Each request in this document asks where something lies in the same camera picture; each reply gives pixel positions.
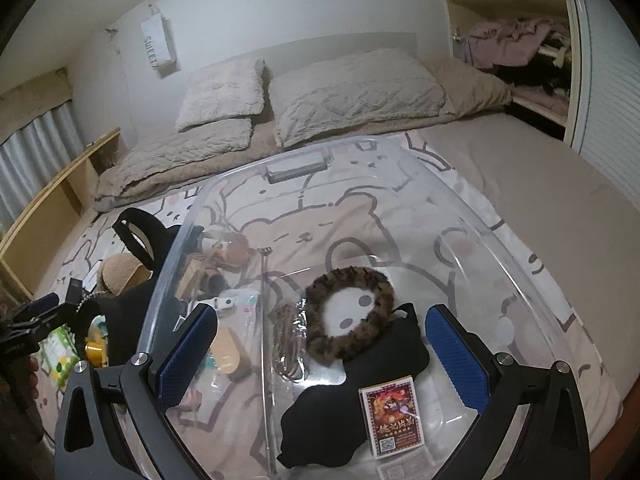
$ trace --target purple clothing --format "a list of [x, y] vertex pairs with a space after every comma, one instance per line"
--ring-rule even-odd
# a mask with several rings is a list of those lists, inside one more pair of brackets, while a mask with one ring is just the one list
[[568, 35], [565, 27], [549, 18], [495, 20], [476, 23], [463, 41], [476, 68], [525, 66], [550, 32]]

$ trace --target black cloth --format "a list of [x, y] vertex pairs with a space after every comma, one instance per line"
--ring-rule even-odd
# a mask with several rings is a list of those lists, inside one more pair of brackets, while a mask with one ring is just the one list
[[[86, 359], [84, 352], [85, 339], [89, 325], [96, 316], [104, 315], [109, 334], [109, 364], [110, 366], [124, 364], [136, 352], [138, 339], [142, 332], [146, 311], [151, 296], [156, 288], [158, 276], [171, 250], [175, 237], [180, 230], [179, 225], [164, 227], [161, 221], [142, 209], [128, 208], [124, 210], [113, 225], [113, 229], [126, 245], [127, 249], [149, 270], [153, 272], [151, 278], [140, 283], [127, 292], [115, 298], [93, 298], [84, 302], [69, 322], [69, 328], [74, 334], [76, 352], [81, 359]], [[189, 253], [196, 247], [198, 237], [203, 229], [195, 226], [184, 244], [184, 253]], [[136, 236], [142, 235], [149, 244], [141, 244]], [[169, 295], [163, 305], [162, 322], [175, 322], [178, 314], [184, 308], [180, 302]]]
[[367, 440], [358, 390], [409, 375], [415, 379], [427, 367], [429, 352], [414, 306], [405, 303], [397, 310], [406, 317], [394, 319], [373, 346], [344, 362], [342, 384], [307, 388], [282, 415], [278, 460], [284, 467], [345, 465]]

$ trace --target blue grip pad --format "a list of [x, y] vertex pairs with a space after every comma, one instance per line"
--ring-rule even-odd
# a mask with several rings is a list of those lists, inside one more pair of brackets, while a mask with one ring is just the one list
[[489, 377], [484, 369], [437, 308], [427, 311], [424, 329], [463, 404], [482, 413], [489, 402]]
[[216, 311], [206, 308], [184, 334], [174, 353], [159, 371], [156, 378], [156, 399], [162, 412], [180, 404], [207, 354], [217, 328]]

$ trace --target curtain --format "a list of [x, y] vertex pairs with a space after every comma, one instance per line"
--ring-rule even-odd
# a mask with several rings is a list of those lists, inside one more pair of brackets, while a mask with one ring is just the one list
[[37, 117], [0, 145], [0, 232], [11, 227], [84, 146], [71, 101]]

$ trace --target white paper bag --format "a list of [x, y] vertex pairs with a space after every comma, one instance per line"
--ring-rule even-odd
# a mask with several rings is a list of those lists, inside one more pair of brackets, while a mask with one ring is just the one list
[[175, 61], [175, 54], [172, 52], [168, 41], [162, 14], [154, 14], [148, 20], [140, 24], [145, 38], [146, 55], [155, 70], [167, 66]]

